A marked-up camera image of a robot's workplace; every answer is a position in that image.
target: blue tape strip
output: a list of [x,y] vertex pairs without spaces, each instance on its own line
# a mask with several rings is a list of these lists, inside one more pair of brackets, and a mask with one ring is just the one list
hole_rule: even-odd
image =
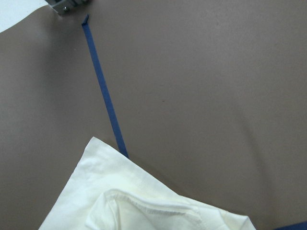
[[307,230],[307,222],[285,226],[275,230]]
[[96,51],[96,48],[95,48],[93,36],[92,36],[91,30],[90,30],[90,27],[87,23],[88,18],[89,18],[89,15],[87,15],[85,17],[85,19],[82,23],[82,28],[84,30],[84,34],[85,34],[85,37],[86,37],[86,40],[87,40],[87,44],[88,44],[88,47],[90,49],[90,53],[91,53],[93,65],[94,65],[94,68],[95,68],[95,71],[96,71],[96,75],[97,75],[97,78],[98,78],[101,93],[102,93],[104,100],[105,100],[105,103],[106,103],[106,109],[107,109],[107,112],[109,114],[110,122],[111,122],[111,125],[112,125],[112,128],[113,128],[113,132],[114,132],[114,135],[115,135],[115,138],[116,138],[116,142],[117,142],[119,151],[125,157],[129,158],[127,150],[126,150],[126,146],[125,146],[125,143],[124,143],[124,139],[123,139],[123,136],[121,134],[119,124],[118,124],[118,121],[117,121],[117,118],[116,118],[116,115],[115,115],[115,110],[114,110],[114,107],[113,107],[113,104],[112,104],[112,101],[111,101],[111,97],[110,97],[109,91],[108,91],[107,86],[106,86],[106,80],[105,80],[104,74],[102,73],[102,69],[101,69],[101,65],[100,65],[99,58],[98,58],[98,55],[97,55],[97,51]]

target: fabric fold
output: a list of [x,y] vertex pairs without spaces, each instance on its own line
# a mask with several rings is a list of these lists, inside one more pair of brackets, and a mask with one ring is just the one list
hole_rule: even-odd
[[92,138],[40,230],[254,230],[246,216],[180,196]]

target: white fabric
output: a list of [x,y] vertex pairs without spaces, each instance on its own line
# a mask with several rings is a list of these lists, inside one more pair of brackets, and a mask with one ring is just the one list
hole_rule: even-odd
[[39,230],[254,230],[246,216],[180,196],[92,138]]

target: metal clamp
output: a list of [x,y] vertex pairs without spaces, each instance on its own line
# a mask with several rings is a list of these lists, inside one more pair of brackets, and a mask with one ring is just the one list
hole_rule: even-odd
[[89,0],[46,0],[46,2],[58,14],[63,15],[77,6],[89,2]]

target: brown surface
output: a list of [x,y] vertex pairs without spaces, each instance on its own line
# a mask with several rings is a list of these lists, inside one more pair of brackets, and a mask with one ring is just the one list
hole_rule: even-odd
[[131,159],[177,193],[307,219],[307,4],[93,1],[0,34],[0,229],[37,229],[92,136],[115,145],[91,26]]

